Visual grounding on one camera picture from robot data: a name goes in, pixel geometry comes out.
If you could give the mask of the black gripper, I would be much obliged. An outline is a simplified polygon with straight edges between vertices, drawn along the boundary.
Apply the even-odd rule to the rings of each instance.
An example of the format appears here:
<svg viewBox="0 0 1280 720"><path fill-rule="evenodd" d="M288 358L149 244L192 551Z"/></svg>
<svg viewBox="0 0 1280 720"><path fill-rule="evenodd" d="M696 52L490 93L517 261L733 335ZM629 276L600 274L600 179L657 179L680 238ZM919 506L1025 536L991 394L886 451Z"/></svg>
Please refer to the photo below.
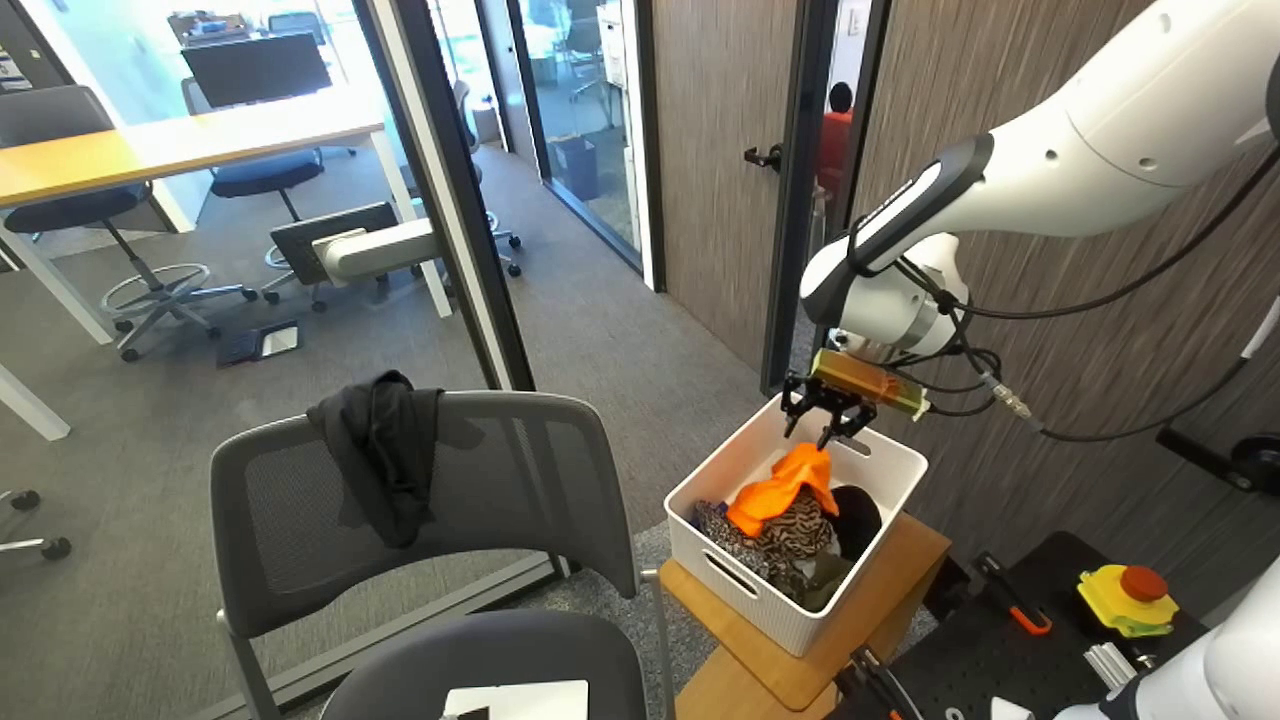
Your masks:
<svg viewBox="0 0 1280 720"><path fill-rule="evenodd" d="M820 379L788 376L779 390L784 431L798 431L798 424L811 410L827 418L820 449L827 449L834 442L851 442L862 427L877 420L877 410L864 395L841 395Z"/></svg>

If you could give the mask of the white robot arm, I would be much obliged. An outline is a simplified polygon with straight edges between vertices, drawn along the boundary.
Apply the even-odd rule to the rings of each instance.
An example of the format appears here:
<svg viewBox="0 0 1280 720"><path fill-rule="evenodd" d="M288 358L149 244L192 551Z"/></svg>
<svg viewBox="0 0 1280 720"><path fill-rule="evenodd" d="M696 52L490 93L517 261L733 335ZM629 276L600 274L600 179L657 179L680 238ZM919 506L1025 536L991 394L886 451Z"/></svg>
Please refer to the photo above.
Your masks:
<svg viewBox="0 0 1280 720"><path fill-rule="evenodd" d="M836 346L784 383L784 418L823 410L827 436L851 436L901 399L862 346L911 359L965 347L965 232L1100 238L1278 139L1278 61L1280 0L1151 0L1049 100L944 149L808 261L800 305Z"/></svg>

